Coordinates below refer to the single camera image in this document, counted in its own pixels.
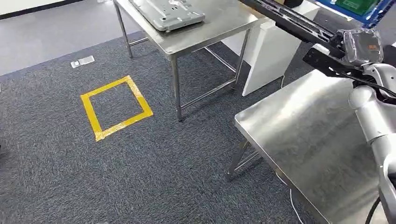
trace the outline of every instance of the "metal table leg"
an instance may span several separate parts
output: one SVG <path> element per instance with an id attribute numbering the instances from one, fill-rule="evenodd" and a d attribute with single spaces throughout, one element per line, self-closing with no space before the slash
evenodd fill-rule
<path id="1" fill-rule="evenodd" d="M 170 64 L 172 66 L 172 73 L 173 73 L 173 88 L 175 91 L 177 120 L 182 121 L 182 108 L 180 106 L 179 70 L 177 68 L 177 58 L 173 56 L 170 59 Z"/>
<path id="2" fill-rule="evenodd" d="M 250 154 L 245 159 L 240 161 L 243 154 L 246 152 L 248 144 L 249 144 L 249 142 L 247 140 L 245 142 L 243 142 L 243 145 L 242 145 L 242 147 L 240 147 L 240 150 L 234 154 L 233 160 L 231 161 L 231 165 L 228 168 L 228 172 L 226 175 L 226 178 L 228 180 L 231 180 L 232 176 L 238 169 L 243 167 L 246 163 L 251 161 L 253 158 L 255 158 L 259 154 L 257 151 L 255 151 L 254 153 Z"/>
<path id="3" fill-rule="evenodd" d="M 248 30 L 246 31 L 245 39 L 243 40 L 242 48 L 241 48 L 241 51 L 240 51 L 240 57 L 239 57 L 239 60 L 238 60 L 238 67 L 237 67 L 237 69 L 234 69 L 229 63 L 227 63 L 226 61 L 224 61 L 224 59 L 222 59 L 220 56 L 218 56 L 216 53 L 214 53 L 214 52 L 213 52 L 212 50 L 210 50 L 209 48 L 207 48 L 207 47 L 204 48 L 204 49 L 206 49 L 209 53 L 211 53 L 216 59 L 218 59 L 221 63 L 223 63 L 225 66 L 227 66 L 231 71 L 235 72 L 235 76 L 234 76 L 234 78 L 228 80 L 227 82 L 225 82 L 225 83 L 223 83 L 223 84 L 217 86 L 216 88 L 214 88 L 214 89 L 212 89 L 212 90 L 210 90 L 210 91 L 208 91 L 208 92 L 202 94 L 201 96 L 199 96 L 199 97 L 193 99 L 192 101 L 190 101 L 190 102 L 188 102 L 188 103 L 182 105 L 182 106 L 181 106 L 182 109 L 185 109 L 185 108 L 187 108 L 187 107 L 193 105 L 194 103 L 196 103 L 196 102 L 198 102 L 198 101 L 200 101 L 200 100 L 206 98 L 207 96 L 210 96 L 210 95 L 214 94 L 215 92 L 217 92 L 217 91 L 223 89 L 224 87 L 227 87 L 227 86 L 230 85 L 230 84 L 234 84 L 234 86 L 236 85 L 236 83 L 237 83 L 237 81 L 238 81 L 238 78 L 239 78 L 240 70 L 241 70 L 241 68 L 242 68 L 243 56 L 245 55 L 245 49 L 246 49 L 246 45 L 247 45 L 248 40 L 249 40 L 250 30 L 251 30 L 251 29 L 248 29 Z"/>
<path id="4" fill-rule="evenodd" d="M 236 73 L 235 73 L 235 84 L 234 85 L 237 84 L 238 78 L 239 78 L 239 74 L 240 74 L 240 70 L 242 69 L 243 56 L 245 55 L 245 49 L 246 49 L 246 45 L 248 44 L 248 40 L 249 40 L 249 37 L 250 37 L 250 31 L 251 31 L 251 29 L 246 30 L 245 39 L 243 39 L 242 48 L 240 50 L 238 66 L 236 68 Z"/>
<path id="5" fill-rule="evenodd" d="M 122 21 L 120 8 L 118 7 L 118 5 L 116 3 L 114 3 L 114 7 L 115 7 L 115 11 L 117 12 L 118 22 L 120 22 L 122 35 L 124 36 L 125 46 L 128 49 L 129 57 L 132 57 L 132 50 L 131 50 L 131 47 L 129 45 L 128 36 L 127 36 L 126 31 L 125 31 L 124 22 Z"/>

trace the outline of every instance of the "white wall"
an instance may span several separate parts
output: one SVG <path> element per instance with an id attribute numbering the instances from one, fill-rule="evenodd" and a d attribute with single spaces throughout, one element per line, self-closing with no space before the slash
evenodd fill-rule
<path id="1" fill-rule="evenodd" d="M 63 0 L 0 0 L 0 15 L 48 5 Z"/>

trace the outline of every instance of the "yellow floor tape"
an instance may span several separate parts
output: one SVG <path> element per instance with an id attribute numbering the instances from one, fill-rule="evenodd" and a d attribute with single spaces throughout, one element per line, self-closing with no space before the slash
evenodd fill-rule
<path id="1" fill-rule="evenodd" d="M 128 86 L 131 88 L 133 94 L 135 95 L 137 101 L 139 102 L 141 108 L 143 109 L 143 112 L 136 116 L 133 116 L 133 117 L 129 118 L 128 120 L 125 120 L 117 125 L 114 125 L 113 127 L 110 127 L 108 129 L 102 131 L 102 128 L 100 127 L 98 118 L 96 117 L 95 111 L 93 110 L 93 107 L 92 107 L 91 101 L 89 100 L 89 97 L 92 97 L 92 96 L 94 96 L 98 93 L 101 93 L 103 91 L 106 91 L 108 89 L 111 89 L 121 83 L 128 84 Z M 110 84 L 107 84 L 105 86 L 97 88 L 91 92 L 83 94 L 83 95 L 81 95 L 81 100 L 83 101 L 85 111 L 87 113 L 88 119 L 92 126 L 92 130 L 95 133 L 96 141 L 104 139 L 105 137 L 113 134 L 116 131 L 121 130 L 122 128 L 125 128 L 139 120 L 142 120 L 146 117 L 150 117 L 153 115 L 153 112 L 151 111 L 150 106 L 147 104 L 146 100 L 144 99 L 144 97 L 142 96 L 142 94 L 140 93 L 139 89 L 137 88 L 137 86 L 135 85 L 135 83 L 133 82 L 133 80 L 131 79 L 130 76 L 125 76 L 122 79 L 119 79 L 119 80 L 114 81 Z"/>

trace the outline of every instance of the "stainless steel table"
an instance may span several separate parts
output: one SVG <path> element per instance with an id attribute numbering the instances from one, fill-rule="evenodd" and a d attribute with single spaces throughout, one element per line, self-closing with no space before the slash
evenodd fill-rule
<path id="1" fill-rule="evenodd" d="M 350 80 L 314 70 L 235 116 L 257 153 L 324 223 L 364 223 L 378 197 L 373 153 L 348 104 L 351 89 Z M 384 220 L 379 206 L 372 223 Z"/>
<path id="2" fill-rule="evenodd" d="M 129 56 L 132 57 L 131 46 L 151 40 L 151 42 L 157 46 L 159 51 L 170 61 L 173 71 L 177 119 L 179 121 L 182 120 L 182 109 L 187 108 L 226 86 L 236 84 L 238 82 L 250 29 L 259 23 L 259 20 L 249 11 L 245 10 L 237 0 L 189 0 L 189 2 L 205 13 L 204 22 L 166 33 L 157 31 L 152 27 L 151 24 L 134 8 L 129 0 L 114 0 L 115 9 L 120 21 L 121 30 L 124 35 L 125 45 L 128 49 Z M 146 33 L 146 38 L 129 43 L 120 14 L 120 8 L 122 8 L 127 15 L 135 20 L 135 22 L 142 28 Z M 241 31 L 246 31 L 246 35 L 242 45 L 240 59 L 237 64 L 237 68 L 235 69 L 208 49 L 207 46 Z M 235 77 L 196 99 L 181 105 L 177 58 L 202 48 L 208 50 L 215 58 L 234 71 Z"/>

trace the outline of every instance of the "white label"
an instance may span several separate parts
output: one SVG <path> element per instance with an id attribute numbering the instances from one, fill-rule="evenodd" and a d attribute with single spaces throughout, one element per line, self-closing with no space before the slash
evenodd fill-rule
<path id="1" fill-rule="evenodd" d="M 77 61 L 70 62 L 70 64 L 71 64 L 71 66 L 73 68 L 77 68 L 77 67 L 79 67 L 81 65 L 89 64 L 89 63 L 92 63 L 94 61 L 95 61 L 95 59 L 91 55 L 89 57 L 81 58 L 81 59 L 78 59 Z"/>

